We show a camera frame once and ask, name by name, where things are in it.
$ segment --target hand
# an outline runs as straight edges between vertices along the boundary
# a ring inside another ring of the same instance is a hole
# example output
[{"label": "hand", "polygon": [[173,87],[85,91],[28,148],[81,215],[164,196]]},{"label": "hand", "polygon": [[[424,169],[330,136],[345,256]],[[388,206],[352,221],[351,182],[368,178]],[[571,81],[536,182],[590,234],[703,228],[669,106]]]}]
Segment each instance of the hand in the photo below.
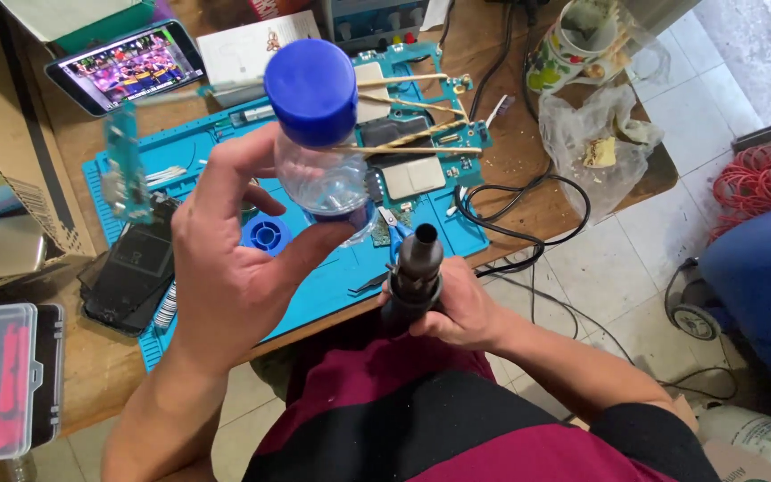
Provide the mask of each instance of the hand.
[{"label": "hand", "polygon": [[[439,301],[444,313],[428,312],[410,325],[410,334],[435,336],[468,350],[492,351],[507,335],[508,324],[516,315],[490,298],[465,259],[447,258],[439,270],[442,273]],[[380,304],[388,298],[384,283]]]},{"label": "hand", "polygon": [[252,177],[272,177],[271,124],[213,148],[195,190],[171,220],[177,282],[177,327],[169,352],[210,375],[223,375],[270,334],[296,288],[353,235],[345,223],[318,223],[296,236],[275,258],[240,246],[242,200],[264,214],[284,206]]}]

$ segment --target wheel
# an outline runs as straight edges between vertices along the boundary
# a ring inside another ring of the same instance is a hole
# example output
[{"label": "wheel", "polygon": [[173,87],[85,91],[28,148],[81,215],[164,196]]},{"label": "wheel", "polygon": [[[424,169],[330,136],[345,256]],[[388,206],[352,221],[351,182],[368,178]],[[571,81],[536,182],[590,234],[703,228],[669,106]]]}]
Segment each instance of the wheel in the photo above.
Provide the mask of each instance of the wheel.
[{"label": "wheel", "polygon": [[721,333],[713,315],[694,304],[678,304],[669,312],[671,324],[685,334],[702,341],[715,340]]}]

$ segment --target phone screen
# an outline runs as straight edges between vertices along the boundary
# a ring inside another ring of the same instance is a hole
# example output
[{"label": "phone screen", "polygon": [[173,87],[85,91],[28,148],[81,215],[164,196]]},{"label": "phone screen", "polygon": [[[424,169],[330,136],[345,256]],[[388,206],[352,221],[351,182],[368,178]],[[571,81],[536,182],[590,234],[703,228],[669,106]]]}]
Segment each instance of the phone screen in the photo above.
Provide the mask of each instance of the phone screen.
[{"label": "phone screen", "polygon": [[[54,72],[49,72],[50,77],[60,85],[69,81],[70,89],[62,85],[64,90],[81,100],[80,103],[94,115],[112,111],[124,100],[173,89],[204,74],[192,41],[175,23],[153,27],[52,64],[48,71],[56,68],[65,78]],[[81,95],[70,92],[74,83]],[[84,105],[90,101],[99,109]]]}]

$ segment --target white box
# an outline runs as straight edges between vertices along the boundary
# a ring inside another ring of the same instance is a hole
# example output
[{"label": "white box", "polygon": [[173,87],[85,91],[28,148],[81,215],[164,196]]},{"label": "white box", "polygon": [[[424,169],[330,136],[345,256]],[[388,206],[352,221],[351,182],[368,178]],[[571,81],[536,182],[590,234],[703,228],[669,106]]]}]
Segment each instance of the white box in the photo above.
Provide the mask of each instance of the white box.
[{"label": "white box", "polygon": [[[212,85],[262,77],[276,51],[300,38],[320,38],[311,10],[259,21],[199,37],[207,79]],[[244,87],[216,96],[223,107],[232,107],[265,95],[263,87]]]}]

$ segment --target blue spool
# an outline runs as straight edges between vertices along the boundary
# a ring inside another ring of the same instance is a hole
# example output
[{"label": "blue spool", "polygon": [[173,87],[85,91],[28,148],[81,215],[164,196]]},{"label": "blue spool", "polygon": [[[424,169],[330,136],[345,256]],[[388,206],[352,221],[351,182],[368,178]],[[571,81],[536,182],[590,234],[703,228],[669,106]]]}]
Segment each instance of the blue spool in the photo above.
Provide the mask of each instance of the blue spool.
[{"label": "blue spool", "polygon": [[292,238],[290,228],[280,218],[258,214],[242,226],[240,241],[247,248],[257,248],[274,257]]}]

